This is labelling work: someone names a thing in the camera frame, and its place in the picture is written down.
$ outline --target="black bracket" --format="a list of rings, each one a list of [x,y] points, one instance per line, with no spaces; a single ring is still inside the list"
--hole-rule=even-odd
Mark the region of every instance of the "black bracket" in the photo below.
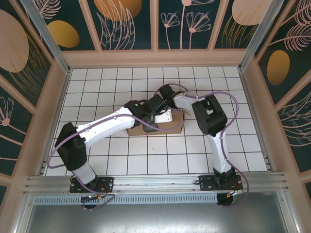
[[[107,193],[111,193],[113,190],[113,177],[99,177],[96,187],[94,188],[95,192],[105,192],[102,186],[105,188]],[[83,188],[76,178],[71,179],[70,184],[70,193],[89,193],[85,188]]]
[[[232,176],[222,187],[217,184],[214,175],[199,176],[199,180],[196,181],[195,184],[200,185],[201,191],[230,191],[237,189],[237,187],[243,189],[241,177],[239,175]]]

